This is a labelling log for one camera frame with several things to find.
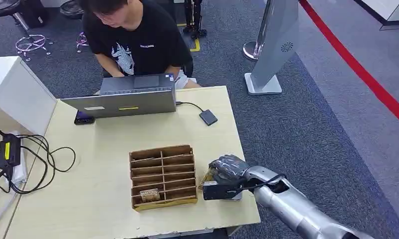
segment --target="wooden organizer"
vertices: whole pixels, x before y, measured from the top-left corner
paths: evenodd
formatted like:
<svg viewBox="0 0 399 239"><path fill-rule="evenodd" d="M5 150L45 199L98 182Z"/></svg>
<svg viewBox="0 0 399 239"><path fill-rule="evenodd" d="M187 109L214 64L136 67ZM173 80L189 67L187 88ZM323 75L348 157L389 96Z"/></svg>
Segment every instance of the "wooden organizer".
<svg viewBox="0 0 399 239"><path fill-rule="evenodd" d="M143 211L198 201L194 155L189 145L131 152L129 161L134 210ZM160 201L142 201L140 192L150 189L159 190Z"/></svg>

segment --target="person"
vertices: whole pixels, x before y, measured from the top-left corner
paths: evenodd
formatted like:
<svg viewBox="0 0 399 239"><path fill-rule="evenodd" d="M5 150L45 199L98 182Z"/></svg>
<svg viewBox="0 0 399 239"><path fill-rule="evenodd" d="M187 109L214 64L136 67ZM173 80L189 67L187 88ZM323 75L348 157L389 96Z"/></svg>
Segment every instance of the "person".
<svg viewBox="0 0 399 239"><path fill-rule="evenodd" d="M192 62L175 22L152 0L79 0L83 28L113 77L173 73L176 89L198 88L181 68Z"/></svg>

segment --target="red line on floor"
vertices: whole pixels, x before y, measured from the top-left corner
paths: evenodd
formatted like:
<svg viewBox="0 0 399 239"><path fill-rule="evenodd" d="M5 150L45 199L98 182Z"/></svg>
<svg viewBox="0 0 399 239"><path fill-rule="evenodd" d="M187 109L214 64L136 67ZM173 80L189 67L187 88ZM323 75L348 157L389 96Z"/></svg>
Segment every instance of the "red line on floor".
<svg viewBox="0 0 399 239"><path fill-rule="evenodd" d="M399 119L399 102L393 96L391 96L367 70L365 70L359 61L355 59L355 57L353 57L353 55L346 49L340 40L333 34L330 28L328 28L321 17L315 12L308 1L299 0L299 2L321 33L337 51L337 53L339 53L339 55L359 76L359 78L361 78L361 80L367 84L375 96Z"/></svg>

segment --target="laptop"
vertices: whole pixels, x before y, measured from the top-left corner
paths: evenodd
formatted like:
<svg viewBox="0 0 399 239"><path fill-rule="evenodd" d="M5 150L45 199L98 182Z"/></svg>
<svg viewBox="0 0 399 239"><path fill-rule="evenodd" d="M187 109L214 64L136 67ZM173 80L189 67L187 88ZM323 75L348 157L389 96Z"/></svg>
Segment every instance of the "laptop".
<svg viewBox="0 0 399 239"><path fill-rule="evenodd" d="M62 101L95 118L175 112L175 82L171 74L104 78L99 96Z"/></svg>

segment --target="smartphone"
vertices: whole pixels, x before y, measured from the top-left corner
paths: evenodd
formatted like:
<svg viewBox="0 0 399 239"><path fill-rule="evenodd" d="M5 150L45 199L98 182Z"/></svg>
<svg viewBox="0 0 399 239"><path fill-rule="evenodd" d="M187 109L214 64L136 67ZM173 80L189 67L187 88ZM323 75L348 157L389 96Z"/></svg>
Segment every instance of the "smartphone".
<svg viewBox="0 0 399 239"><path fill-rule="evenodd" d="M92 124L96 121L96 118L94 118L91 115L88 115L84 112L78 111L77 116L75 116L75 121L74 124L80 125L80 124Z"/></svg>

